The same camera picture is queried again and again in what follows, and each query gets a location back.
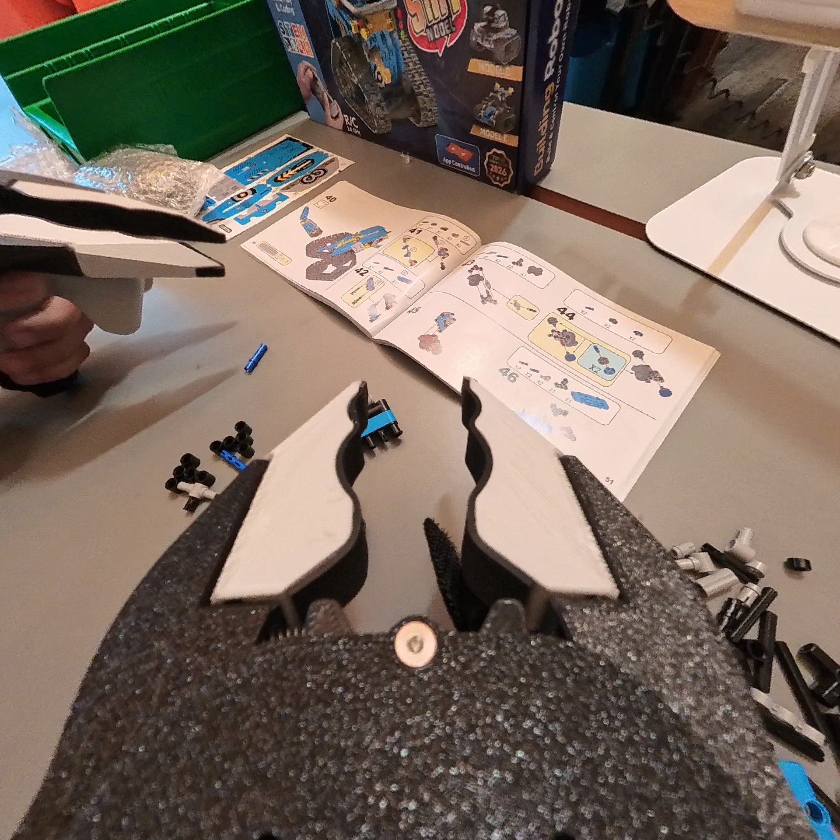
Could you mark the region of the blue perforated beam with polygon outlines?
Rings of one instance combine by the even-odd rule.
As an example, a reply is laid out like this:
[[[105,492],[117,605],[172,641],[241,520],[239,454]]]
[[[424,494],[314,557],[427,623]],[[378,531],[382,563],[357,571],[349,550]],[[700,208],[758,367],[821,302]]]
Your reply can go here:
[[[778,760],[777,764],[814,837],[838,839],[839,807],[834,800],[811,780],[801,764],[789,760]]]

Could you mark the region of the grey desk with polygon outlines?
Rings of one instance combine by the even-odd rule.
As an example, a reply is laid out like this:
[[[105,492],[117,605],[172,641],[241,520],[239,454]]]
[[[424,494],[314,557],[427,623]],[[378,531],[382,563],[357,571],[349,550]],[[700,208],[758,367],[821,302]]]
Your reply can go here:
[[[664,546],[720,547],[754,530],[780,636],[838,656],[838,347],[660,255],[567,213],[560,194],[498,192],[337,133],[305,114],[220,153],[227,165],[290,133],[353,165],[343,177],[395,204],[517,244],[628,310],[720,352],[626,498]],[[423,521],[460,544],[472,479],[456,394],[369,341],[247,254],[213,251],[221,280],[159,280],[140,331],[96,332],[80,388],[2,394],[2,838],[49,767],[91,657],[152,564],[190,524],[164,490],[176,460],[237,420],[260,454],[364,380],[403,429],[355,484],[369,573],[348,608],[383,632],[409,615],[445,624]],[[253,374],[244,365],[268,346]]]

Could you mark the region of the pile of black grey parts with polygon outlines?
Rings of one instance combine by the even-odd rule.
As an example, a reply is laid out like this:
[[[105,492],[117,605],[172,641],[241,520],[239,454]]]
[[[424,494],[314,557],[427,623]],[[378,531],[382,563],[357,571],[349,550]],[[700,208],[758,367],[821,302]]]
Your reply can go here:
[[[734,648],[768,732],[801,756],[838,762],[838,657],[816,643],[797,653],[780,639],[773,611],[778,591],[764,581],[753,531],[738,530],[726,548],[678,543],[668,553],[707,600],[723,598],[717,635]]]

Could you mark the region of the open instruction booklet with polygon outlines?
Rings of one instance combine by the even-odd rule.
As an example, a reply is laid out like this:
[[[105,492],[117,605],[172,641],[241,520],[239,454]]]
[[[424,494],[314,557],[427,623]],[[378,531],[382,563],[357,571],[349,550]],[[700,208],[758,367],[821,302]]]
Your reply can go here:
[[[519,245],[345,181],[243,249],[454,391],[477,380],[621,499],[719,359]]]

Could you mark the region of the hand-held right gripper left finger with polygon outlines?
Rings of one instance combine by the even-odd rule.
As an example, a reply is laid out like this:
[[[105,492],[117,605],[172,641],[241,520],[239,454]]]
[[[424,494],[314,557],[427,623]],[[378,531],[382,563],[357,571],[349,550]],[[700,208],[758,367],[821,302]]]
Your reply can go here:
[[[293,628],[315,601],[346,606],[360,593],[369,553],[353,485],[368,404],[353,381],[270,451],[210,603],[277,605]]]

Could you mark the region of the green plastic bin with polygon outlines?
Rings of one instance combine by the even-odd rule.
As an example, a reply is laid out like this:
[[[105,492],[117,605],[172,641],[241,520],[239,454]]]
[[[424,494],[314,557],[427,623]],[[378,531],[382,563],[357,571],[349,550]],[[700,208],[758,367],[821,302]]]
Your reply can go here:
[[[169,144],[203,161],[303,104],[266,2],[117,2],[2,40],[23,112],[78,160]]]

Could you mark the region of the dark blue robot kit box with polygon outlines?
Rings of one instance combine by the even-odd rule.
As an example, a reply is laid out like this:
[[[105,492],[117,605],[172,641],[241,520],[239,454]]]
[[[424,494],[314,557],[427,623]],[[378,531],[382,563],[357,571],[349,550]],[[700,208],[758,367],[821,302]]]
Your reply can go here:
[[[268,1],[309,116],[526,194],[557,151],[574,1]]]

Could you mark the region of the blue black brick assembly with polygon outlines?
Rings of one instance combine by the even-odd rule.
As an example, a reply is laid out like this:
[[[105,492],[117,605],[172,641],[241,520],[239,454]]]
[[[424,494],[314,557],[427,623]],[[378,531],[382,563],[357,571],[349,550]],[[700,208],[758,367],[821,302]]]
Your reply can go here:
[[[371,401],[367,406],[367,421],[361,434],[362,442],[373,451],[400,438],[403,431],[386,399]]]

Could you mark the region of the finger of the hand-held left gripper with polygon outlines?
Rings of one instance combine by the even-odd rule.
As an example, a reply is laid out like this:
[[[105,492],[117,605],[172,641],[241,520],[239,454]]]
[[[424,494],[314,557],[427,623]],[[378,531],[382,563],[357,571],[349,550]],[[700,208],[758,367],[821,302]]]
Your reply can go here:
[[[222,244],[219,229],[164,206],[15,171],[1,172],[1,212],[145,238]]]
[[[59,277],[154,279],[223,277],[223,264],[166,238],[59,225],[17,214],[1,216],[2,270]]]

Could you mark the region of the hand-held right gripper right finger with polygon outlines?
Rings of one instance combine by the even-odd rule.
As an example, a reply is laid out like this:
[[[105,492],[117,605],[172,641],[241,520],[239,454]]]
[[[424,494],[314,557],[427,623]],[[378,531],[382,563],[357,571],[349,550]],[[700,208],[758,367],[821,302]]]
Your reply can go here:
[[[478,383],[461,386],[465,462],[475,481],[462,546],[465,581],[483,603],[514,600],[530,631],[562,598],[623,593],[561,452]]]

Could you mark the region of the person's left hand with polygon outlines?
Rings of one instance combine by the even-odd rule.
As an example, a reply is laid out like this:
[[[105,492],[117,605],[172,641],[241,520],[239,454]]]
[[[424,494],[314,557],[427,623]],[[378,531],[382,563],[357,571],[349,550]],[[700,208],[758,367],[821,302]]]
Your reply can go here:
[[[64,379],[89,356],[93,322],[72,302],[50,295],[46,276],[3,273],[1,311],[1,372],[15,384]]]

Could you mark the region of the blue sticker sheet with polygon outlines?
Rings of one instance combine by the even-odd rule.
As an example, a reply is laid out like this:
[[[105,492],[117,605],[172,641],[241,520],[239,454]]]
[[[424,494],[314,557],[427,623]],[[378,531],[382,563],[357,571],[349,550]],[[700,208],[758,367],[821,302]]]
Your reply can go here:
[[[198,219],[226,240],[250,230],[353,162],[289,134],[222,169]]]

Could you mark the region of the black T-shaped connector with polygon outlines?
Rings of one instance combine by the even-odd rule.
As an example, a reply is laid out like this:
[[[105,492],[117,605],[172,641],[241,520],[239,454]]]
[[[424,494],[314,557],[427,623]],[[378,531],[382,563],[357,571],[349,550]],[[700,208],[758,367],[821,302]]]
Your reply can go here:
[[[215,456],[224,449],[245,462],[256,453],[253,429],[245,421],[239,421],[234,425],[233,433],[212,441],[208,447]]]
[[[204,487],[212,488],[215,484],[216,477],[201,469],[201,459],[197,456],[185,453],[179,463],[173,468],[171,477],[165,482],[164,488],[174,494],[184,493],[184,489],[180,489],[180,484],[199,484]]]

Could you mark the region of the bubble wrap bag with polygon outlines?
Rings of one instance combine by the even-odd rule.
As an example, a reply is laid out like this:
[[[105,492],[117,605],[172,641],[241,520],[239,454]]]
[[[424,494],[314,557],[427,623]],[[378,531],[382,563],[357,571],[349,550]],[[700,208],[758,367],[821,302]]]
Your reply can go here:
[[[17,107],[2,117],[1,171],[72,182],[79,164]]]
[[[183,159],[171,146],[121,146],[79,167],[79,185],[197,216],[224,174],[213,164]]]

